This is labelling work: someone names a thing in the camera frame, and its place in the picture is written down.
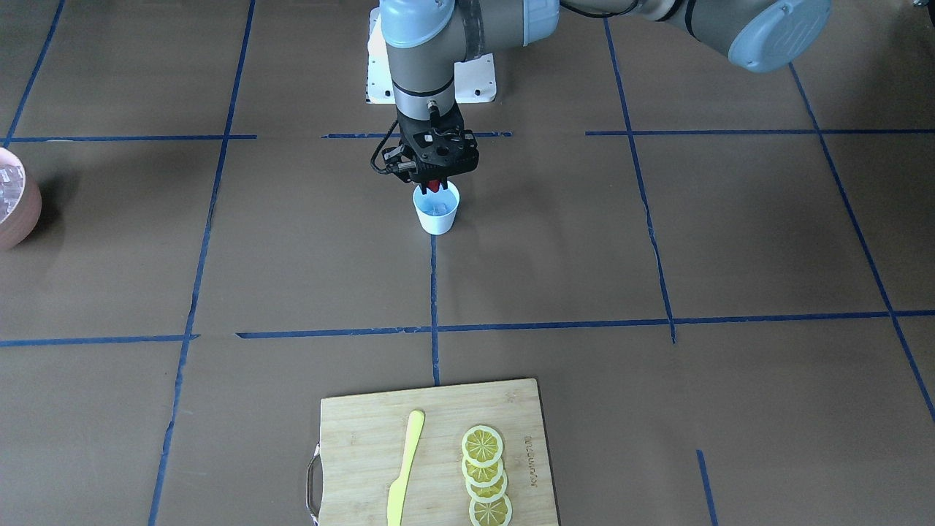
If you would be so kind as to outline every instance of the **wooden cutting board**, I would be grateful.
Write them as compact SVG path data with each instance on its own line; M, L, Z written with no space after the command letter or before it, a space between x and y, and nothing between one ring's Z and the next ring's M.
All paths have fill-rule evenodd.
M403 526L470 526L461 437L486 424L503 437L511 526L557 526L552 471L534 379L322 400L322 526L384 526L409 413L425 425L412 464Z

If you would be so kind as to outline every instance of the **white joint cap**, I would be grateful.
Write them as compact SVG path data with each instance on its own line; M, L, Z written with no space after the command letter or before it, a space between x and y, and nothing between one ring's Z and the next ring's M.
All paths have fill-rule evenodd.
M558 25L558 0L523 0L523 45L551 35Z
M755 73L779 69L812 45L830 16L831 0L780 0L743 28L727 58Z
M394 48L414 48L448 25L454 0L380 0L383 38Z

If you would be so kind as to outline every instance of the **lemon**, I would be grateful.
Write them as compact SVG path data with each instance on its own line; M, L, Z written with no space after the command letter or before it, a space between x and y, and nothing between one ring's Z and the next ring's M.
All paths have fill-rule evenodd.
M513 505L506 495L492 503L471 501L469 514L474 526L507 526L513 518Z
M503 476L503 462L497 461L492 466L485 468L475 466L468 459L461 461L461 473L465 480L478 488L490 488Z
M469 478L465 479L465 486L467 486L467 494L470 495L472 500L490 504L493 501L498 501L507 492L507 472L503 472L503 476L488 488L474 486Z
M461 452L477 467L492 466L503 455L503 439L490 426L474 426L461 439Z

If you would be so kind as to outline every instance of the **knife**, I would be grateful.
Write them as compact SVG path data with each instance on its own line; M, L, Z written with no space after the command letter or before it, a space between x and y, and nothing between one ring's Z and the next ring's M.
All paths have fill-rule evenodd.
M419 444L424 424L425 413L418 409L410 413L409 423L406 425L406 443L403 445L403 464L399 470L399 477L390 484L390 495L386 503L387 526L400 526L402 523L406 487L409 484L412 460L415 458L415 447Z

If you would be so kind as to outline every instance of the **metal handle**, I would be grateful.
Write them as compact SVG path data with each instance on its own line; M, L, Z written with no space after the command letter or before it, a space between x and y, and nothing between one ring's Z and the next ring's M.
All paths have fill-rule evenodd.
M309 461L309 473L308 473L308 478L306 479L306 484L305 484L305 494L306 494L305 507L309 510L309 515L311 516L311 523L314 524L315 526L318 526L319 506L315 505L315 503L313 502L313 498L311 496L311 478L315 474L316 463L319 466L322 465L322 445L321 444L315 445L315 453L312 454L311 461Z

